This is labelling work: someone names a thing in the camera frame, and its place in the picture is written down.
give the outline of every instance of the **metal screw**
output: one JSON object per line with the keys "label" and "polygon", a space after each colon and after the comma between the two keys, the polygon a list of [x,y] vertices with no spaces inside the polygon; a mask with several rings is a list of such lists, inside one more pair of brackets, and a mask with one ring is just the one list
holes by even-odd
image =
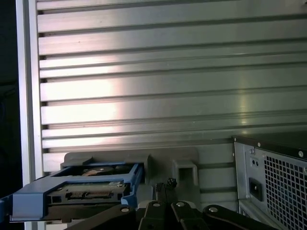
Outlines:
{"label": "metal screw", "polygon": [[129,208],[123,208],[122,210],[121,210],[122,212],[129,212]]}
{"label": "metal screw", "polygon": [[184,206],[184,203],[178,202],[176,205],[177,205],[178,207],[183,207],[183,206]]}
{"label": "metal screw", "polygon": [[217,209],[217,208],[215,208],[215,207],[211,207],[211,208],[209,208],[209,211],[211,211],[211,212],[217,212],[217,211],[218,211],[218,209]]}

